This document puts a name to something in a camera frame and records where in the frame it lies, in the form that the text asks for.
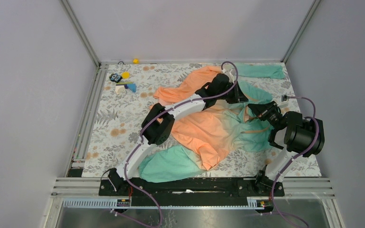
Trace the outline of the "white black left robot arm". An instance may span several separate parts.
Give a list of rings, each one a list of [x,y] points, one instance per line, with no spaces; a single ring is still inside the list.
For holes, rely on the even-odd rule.
[[[128,176],[138,170],[138,166],[155,146],[169,138],[177,120],[202,112],[214,106],[218,100],[225,100],[229,104],[247,102],[248,99],[238,85],[238,78],[239,75],[232,72],[220,73],[192,96],[180,102],[167,106],[155,104],[142,123],[134,149],[116,168],[108,170],[110,189],[116,195],[123,195],[128,191]]]

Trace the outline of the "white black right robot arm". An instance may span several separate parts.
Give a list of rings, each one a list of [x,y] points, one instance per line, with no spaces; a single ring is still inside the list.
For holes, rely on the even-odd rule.
[[[317,155],[325,143],[323,121],[314,117],[303,117],[301,113],[289,111],[281,113],[272,101],[267,104],[249,104],[249,109],[261,121],[271,126],[268,142],[280,149],[280,153],[270,164],[260,170],[252,185],[261,196],[280,191],[282,181],[290,167],[301,158]]]

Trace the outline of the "orange and teal jacket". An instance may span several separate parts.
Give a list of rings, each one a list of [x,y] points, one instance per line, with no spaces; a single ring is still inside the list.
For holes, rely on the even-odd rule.
[[[204,66],[192,71],[176,88],[159,87],[154,98],[171,105],[193,95],[211,82],[220,66]],[[271,146],[267,141],[272,126],[256,119],[248,104],[273,101],[271,93],[239,80],[240,89],[249,102],[228,104],[218,100],[204,111],[175,121],[171,136],[180,144],[147,156],[139,166],[139,175],[149,182],[181,180],[216,168],[231,151],[242,148],[260,152]]]

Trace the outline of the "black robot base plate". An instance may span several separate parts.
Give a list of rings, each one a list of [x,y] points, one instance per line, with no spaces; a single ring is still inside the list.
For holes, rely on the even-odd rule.
[[[270,186],[258,183],[254,178],[187,178],[183,180],[153,183],[141,178],[132,178],[130,180],[139,189],[144,189],[150,194],[183,192],[191,190],[193,192],[217,192],[228,193],[233,196],[260,196],[269,197],[272,190]],[[108,180],[101,180],[99,184],[99,196],[128,196],[131,185],[127,181],[121,182],[121,187],[115,191],[113,185]],[[275,197],[285,196],[283,184],[278,182],[274,189]]]

